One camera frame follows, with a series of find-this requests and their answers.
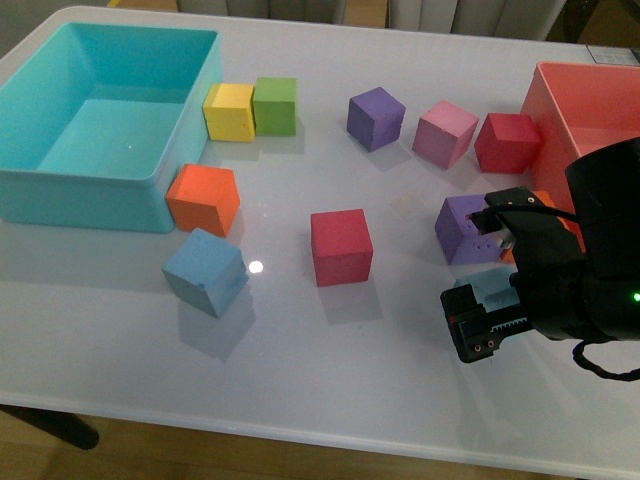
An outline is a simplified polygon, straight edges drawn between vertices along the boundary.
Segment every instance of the purple cube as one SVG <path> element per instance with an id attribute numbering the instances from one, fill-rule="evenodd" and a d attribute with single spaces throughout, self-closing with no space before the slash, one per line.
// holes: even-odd
<path id="1" fill-rule="evenodd" d="M 378 87 L 349 100 L 347 132 L 369 152 L 395 142 L 406 108 Z"/>
<path id="2" fill-rule="evenodd" d="M 495 262 L 502 249 L 492 235 L 479 235 L 467 215 L 484 207 L 484 195 L 465 195 L 445 199 L 438 219 L 436 236 L 449 265 Z"/>

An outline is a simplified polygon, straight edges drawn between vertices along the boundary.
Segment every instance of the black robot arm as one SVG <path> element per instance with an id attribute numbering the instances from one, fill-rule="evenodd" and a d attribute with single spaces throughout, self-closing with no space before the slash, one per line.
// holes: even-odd
<path id="1" fill-rule="evenodd" d="M 603 378 L 611 374 L 584 358 L 584 347 L 640 339 L 640 138 L 582 157 L 566 176 L 576 214 L 546 207 L 530 190 L 486 195 L 470 215 L 480 234 L 513 244 L 517 272 L 509 278 L 519 304 L 487 312 L 472 288 L 447 290 L 441 302 L 463 362 L 493 355 L 501 341 L 535 329 L 552 340 L 579 339 L 574 359 Z M 577 222 L 586 252 L 557 217 Z"/>

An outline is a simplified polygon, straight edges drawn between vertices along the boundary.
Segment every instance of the wooden floor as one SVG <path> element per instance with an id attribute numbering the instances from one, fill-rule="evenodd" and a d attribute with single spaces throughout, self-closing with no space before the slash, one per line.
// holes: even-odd
<path id="1" fill-rule="evenodd" d="M 84 417 L 100 444 L 82 451 L 0 413 L 0 479 L 563 480 L 392 455 Z"/>

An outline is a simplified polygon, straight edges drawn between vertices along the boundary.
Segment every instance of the foam cube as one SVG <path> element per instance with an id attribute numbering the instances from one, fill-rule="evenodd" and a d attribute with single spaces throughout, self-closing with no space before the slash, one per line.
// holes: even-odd
<path id="1" fill-rule="evenodd" d="M 368 280 L 373 244 L 364 211 L 311 214 L 311 252 L 319 287 Z"/>
<path id="2" fill-rule="evenodd" d="M 253 94 L 256 135 L 295 135 L 297 112 L 295 78 L 258 77 Z"/>
<path id="3" fill-rule="evenodd" d="M 509 278 L 515 272 L 517 270 L 514 266 L 503 265 L 459 278 L 453 286 L 471 285 L 478 303 L 487 312 L 493 312 L 520 303 L 518 292 L 509 283 Z"/>
<path id="4" fill-rule="evenodd" d="M 347 132 L 369 152 L 400 137 L 405 106 L 378 87 L 349 100 Z"/>
<path id="5" fill-rule="evenodd" d="M 495 262 L 502 249 L 492 235 L 479 235 L 467 218 L 484 207 L 484 195 L 464 195 L 445 199 L 435 230 L 449 265 Z"/>
<path id="6" fill-rule="evenodd" d="M 178 298 L 221 317 L 247 283 L 240 249 L 227 241 L 196 229 L 162 267 Z"/>
<path id="7" fill-rule="evenodd" d="M 185 164 L 166 195 L 180 230 L 201 228 L 226 237 L 240 206 L 233 170 Z"/>
<path id="8" fill-rule="evenodd" d="M 447 169 L 469 149 L 478 120 L 473 113 L 442 100 L 418 120 L 413 151 Z"/>
<path id="9" fill-rule="evenodd" d="M 255 124 L 251 98 L 253 85 L 214 83 L 202 110 L 211 140 L 252 142 Z"/>
<path id="10" fill-rule="evenodd" d="M 522 173 L 541 144 L 529 115 L 490 113 L 480 127 L 474 148 L 482 172 Z"/>

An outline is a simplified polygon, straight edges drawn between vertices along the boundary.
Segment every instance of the red cube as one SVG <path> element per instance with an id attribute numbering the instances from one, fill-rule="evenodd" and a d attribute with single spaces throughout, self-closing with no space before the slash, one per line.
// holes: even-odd
<path id="1" fill-rule="evenodd" d="M 373 244 L 364 211 L 311 214 L 311 252 L 319 287 L 367 281 Z"/>
<path id="2" fill-rule="evenodd" d="M 480 170 L 522 173 L 535 158 L 542 140 L 528 115 L 490 113 L 474 144 Z"/>

